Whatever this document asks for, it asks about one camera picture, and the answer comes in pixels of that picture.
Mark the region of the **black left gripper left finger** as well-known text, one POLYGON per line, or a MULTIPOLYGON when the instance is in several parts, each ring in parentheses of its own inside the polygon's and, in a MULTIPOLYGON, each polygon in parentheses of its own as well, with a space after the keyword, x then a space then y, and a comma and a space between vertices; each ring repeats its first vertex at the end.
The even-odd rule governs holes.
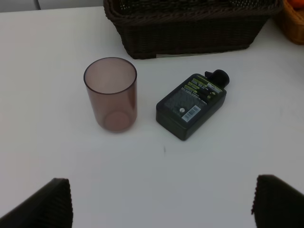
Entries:
POLYGON ((53 178, 0 218, 2 228, 71 228, 73 206, 68 179, 53 178))

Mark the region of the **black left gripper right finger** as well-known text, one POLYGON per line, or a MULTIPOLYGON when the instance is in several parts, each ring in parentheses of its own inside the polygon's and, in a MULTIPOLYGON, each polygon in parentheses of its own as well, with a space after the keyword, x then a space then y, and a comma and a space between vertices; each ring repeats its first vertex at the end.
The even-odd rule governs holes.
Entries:
POLYGON ((259 175, 251 214, 258 228, 302 228, 304 195, 275 175, 259 175))

